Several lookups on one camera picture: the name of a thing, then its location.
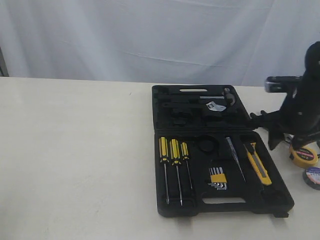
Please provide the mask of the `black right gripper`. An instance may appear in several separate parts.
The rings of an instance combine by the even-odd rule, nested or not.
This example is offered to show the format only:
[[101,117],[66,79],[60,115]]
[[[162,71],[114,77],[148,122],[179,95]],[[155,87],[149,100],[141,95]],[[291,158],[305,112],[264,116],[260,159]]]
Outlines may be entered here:
[[268,130],[268,148],[274,150],[293,135],[292,148],[298,150],[320,141],[320,83],[301,83],[285,97],[277,111],[251,119],[255,127]]

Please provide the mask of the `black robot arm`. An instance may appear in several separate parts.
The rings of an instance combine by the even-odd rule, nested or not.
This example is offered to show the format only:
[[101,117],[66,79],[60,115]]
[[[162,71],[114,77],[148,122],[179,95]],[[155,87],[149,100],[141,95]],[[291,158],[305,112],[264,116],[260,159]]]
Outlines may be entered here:
[[250,114],[252,124],[268,131],[268,147],[274,150],[292,135],[291,146],[298,150],[320,139],[320,43],[313,43],[304,57],[301,76],[269,76],[264,82],[267,93],[285,93],[279,110]]

